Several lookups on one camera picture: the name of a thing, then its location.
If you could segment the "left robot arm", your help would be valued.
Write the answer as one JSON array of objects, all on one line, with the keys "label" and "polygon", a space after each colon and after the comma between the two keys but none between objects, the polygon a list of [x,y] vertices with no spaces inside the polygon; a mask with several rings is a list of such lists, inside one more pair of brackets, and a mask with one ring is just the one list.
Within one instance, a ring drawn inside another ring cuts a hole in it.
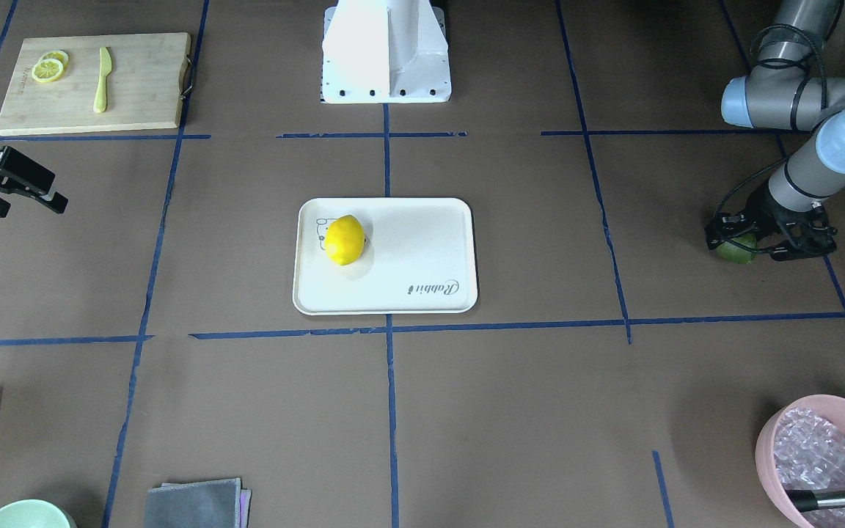
[{"label": "left robot arm", "polygon": [[725,213],[725,201],[717,205],[705,243],[725,260],[807,260],[836,250],[824,202],[845,187],[845,77],[828,76],[822,52],[842,9],[841,1],[782,2],[774,23],[750,44],[750,73],[725,87],[726,123],[811,134],[794,154],[755,174],[760,184],[738,213]]}]

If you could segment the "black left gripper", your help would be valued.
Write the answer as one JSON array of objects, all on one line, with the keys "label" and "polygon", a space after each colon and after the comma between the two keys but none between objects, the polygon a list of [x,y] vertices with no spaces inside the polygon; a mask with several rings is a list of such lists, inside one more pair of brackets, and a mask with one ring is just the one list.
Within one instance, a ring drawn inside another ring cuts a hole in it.
[{"label": "black left gripper", "polygon": [[738,249],[758,252],[758,226],[765,235],[781,234],[785,240],[774,246],[774,261],[809,260],[832,254],[836,250],[836,228],[828,223],[825,209],[818,202],[802,205],[802,210],[782,206],[773,196],[768,183],[762,183],[749,195],[749,208],[758,225],[745,213],[715,213],[704,225],[708,250]]}]

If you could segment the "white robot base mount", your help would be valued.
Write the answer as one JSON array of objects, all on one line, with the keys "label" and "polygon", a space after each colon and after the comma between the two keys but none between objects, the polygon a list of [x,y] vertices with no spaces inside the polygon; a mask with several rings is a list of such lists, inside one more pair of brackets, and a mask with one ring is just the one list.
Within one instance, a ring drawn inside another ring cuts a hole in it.
[{"label": "white robot base mount", "polygon": [[446,103],[446,1],[339,1],[324,13],[320,100]]}]

